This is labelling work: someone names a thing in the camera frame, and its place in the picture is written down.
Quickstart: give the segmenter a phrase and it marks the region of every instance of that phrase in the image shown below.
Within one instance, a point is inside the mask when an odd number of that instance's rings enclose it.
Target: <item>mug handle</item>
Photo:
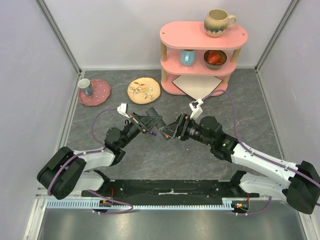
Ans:
[[[235,15],[229,15],[229,20],[230,20],[230,19],[234,19],[234,22],[233,22],[233,23],[230,23],[230,22],[229,22],[228,28],[232,28],[232,27],[234,27],[234,26],[237,24],[237,18],[236,18]]]
[[[219,61],[215,65],[221,65],[223,63],[224,63],[224,61],[222,59],[219,59]]]
[[[187,51],[184,59],[186,62],[188,62],[189,60],[189,55],[190,55],[190,51]]]

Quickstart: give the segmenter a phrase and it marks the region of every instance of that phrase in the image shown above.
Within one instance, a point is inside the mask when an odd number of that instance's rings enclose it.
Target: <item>bird illustration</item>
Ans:
[[[144,88],[142,88],[141,90],[135,92],[135,94],[148,93],[148,92],[151,92],[151,91],[153,91],[152,87],[144,87]]]

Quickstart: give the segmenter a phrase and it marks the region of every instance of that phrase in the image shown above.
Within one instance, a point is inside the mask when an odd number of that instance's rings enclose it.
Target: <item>blue cup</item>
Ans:
[[[196,50],[181,50],[180,51],[180,60],[182,65],[188,67],[194,64],[196,60]]]

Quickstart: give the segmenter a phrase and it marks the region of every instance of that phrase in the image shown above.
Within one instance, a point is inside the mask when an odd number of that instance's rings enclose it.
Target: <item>silver metal floor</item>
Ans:
[[[251,201],[252,210],[266,201]],[[38,240],[306,240],[298,213],[274,201],[263,214],[217,210],[136,210],[97,215],[88,209],[47,209]]]

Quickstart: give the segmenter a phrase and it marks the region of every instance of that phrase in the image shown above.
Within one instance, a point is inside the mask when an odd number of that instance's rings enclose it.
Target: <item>cable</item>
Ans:
[[[272,202],[272,196],[269,197],[269,201],[263,209],[261,209],[259,211],[249,212],[249,213],[247,213],[247,212],[246,213],[236,213],[235,215],[236,216],[249,216],[249,215],[254,215],[254,214],[261,214],[261,213],[265,212],[266,210],[268,210],[268,208],[271,205],[271,202]]]
[[[238,134],[238,128],[237,128],[237,112],[236,112],[235,102],[234,102],[232,96],[231,96],[227,91],[222,90],[222,89],[214,90],[214,91],[212,91],[210,94],[208,94],[207,96],[205,96],[202,100],[204,101],[205,99],[207,99],[207,98],[208,98],[209,96],[211,96],[212,94],[215,94],[215,93],[218,93],[218,92],[223,92],[223,93],[227,94],[227,96],[229,97],[229,99],[230,99],[230,101],[231,101],[231,105],[232,105],[232,109],[233,109],[233,128],[234,128],[234,134],[235,134],[235,137],[236,137],[236,139],[238,140],[239,144],[240,144],[248,153],[250,153],[250,154],[252,154],[252,155],[254,155],[254,156],[256,156],[256,157],[258,157],[258,158],[260,158],[260,159],[262,159],[262,160],[265,160],[265,161],[267,161],[267,162],[269,162],[269,163],[271,163],[271,164],[274,164],[274,165],[276,165],[276,166],[278,166],[278,167],[281,167],[281,168],[284,168],[284,169],[285,169],[285,168],[286,168],[285,165],[283,165],[283,164],[281,164],[281,163],[278,163],[278,162],[276,162],[276,161],[273,161],[273,160],[271,160],[271,159],[269,159],[269,158],[267,158],[267,157],[265,157],[265,156],[262,156],[262,155],[260,155],[260,154],[258,154],[258,153],[252,152],[252,151],[251,151],[248,147],[246,147],[246,145],[243,143],[240,135]],[[318,188],[320,188],[320,183],[316,182],[316,181],[313,180],[311,177],[309,177],[309,176],[303,174],[302,172],[299,172],[299,171],[297,171],[297,170],[295,170],[295,169],[293,169],[293,168],[291,168],[291,167],[287,167],[286,169],[289,170],[289,171],[291,171],[291,172],[293,172],[293,173],[295,173],[295,174],[300,175],[301,177],[307,179],[308,181],[310,181],[311,183],[313,183],[314,185],[316,185]]]
[[[249,206],[248,206],[248,209],[247,209],[247,212],[249,212],[249,209],[250,209],[250,196],[249,196],[249,198],[245,201]]]
[[[249,193],[246,193],[246,196],[247,196],[247,198],[246,198],[246,201],[245,201],[245,202],[247,203],[247,202],[249,202],[250,194],[249,194]]]
[[[126,210],[123,210],[123,211],[114,211],[114,212],[99,212],[99,211],[93,210],[93,212],[96,213],[96,214],[100,214],[100,215],[125,214],[125,213],[128,213],[128,212],[130,212],[130,211],[132,211],[134,209],[134,206],[129,204],[129,203],[122,202],[122,201],[117,201],[117,200],[114,200],[114,199],[111,199],[111,198],[107,198],[107,197],[102,196],[99,193],[96,193],[95,191],[92,191],[92,190],[86,190],[86,191],[91,193],[91,194],[93,194],[93,195],[96,195],[99,198],[108,200],[109,202],[116,203],[116,204],[121,204],[121,205],[125,205],[125,206],[129,206],[130,207],[129,209],[126,209]]]
[[[250,209],[250,201],[248,201],[248,208],[247,208],[247,209],[242,208],[241,206],[239,207],[239,209],[245,211],[246,213],[249,212],[249,209]]]
[[[97,143],[101,144],[103,147],[105,146],[105,143],[102,142],[102,141],[100,141],[99,139],[97,139],[96,136],[95,136],[95,133],[94,133],[94,125],[95,125],[95,122],[96,122],[97,118],[98,118],[102,113],[105,113],[105,112],[107,112],[107,111],[116,111],[116,110],[117,110],[117,109],[106,109],[106,110],[103,110],[103,111],[99,112],[99,113],[95,116],[95,118],[94,118],[94,120],[93,120],[93,123],[92,123],[92,125],[91,125],[91,136],[92,136],[92,138],[93,138]]]
[[[113,187],[111,188],[111,195],[110,195],[110,198],[111,198],[111,199],[113,199],[113,198],[114,198],[114,188],[113,188]]]
[[[57,173],[54,175],[52,181],[50,182],[49,187],[48,187],[48,190],[47,190],[47,194],[48,194],[49,196],[52,195],[52,194],[51,194],[51,189],[52,189],[53,185],[55,184],[57,178],[58,178],[59,175],[61,174],[61,172],[62,172],[62,171],[65,169],[65,167],[66,167],[68,164],[70,164],[75,158],[77,158],[77,157],[79,157],[79,156],[82,156],[82,155],[84,155],[84,154],[96,154],[96,153],[99,153],[99,152],[103,151],[104,149],[106,149],[105,144],[104,144],[102,141],[99,141],[99,140],[95,137],[94,125],[95,125],[95,122],[96,122],[97,118],[98,118],[102,113],[107,112],[107,111],[115,111],[115,110],[116,110],[116,109],[106,109],[106,110],[103,110],[103,111],[99,112],[99,113],[95,116],[95,118],[94,118],[94,120],[93,120],[93,123],[92,123],[92,126],[91,126],[91,135],[92,135],[93,139],[94,139],[95,141],[97,141],[99,144],[101,144],[101,145],[103,146],[103,148],[102,148],[102,149],[99,149],[99,150],[90,150],[90,151],[87,151],[87,152],[80,152],[80,153],[78,153],[78,154],[76,154],[76,155],[73,155],[70,159],[68,159],[68,161],[66,161],[66,162],[61,166],[61,168],[57,171]]]

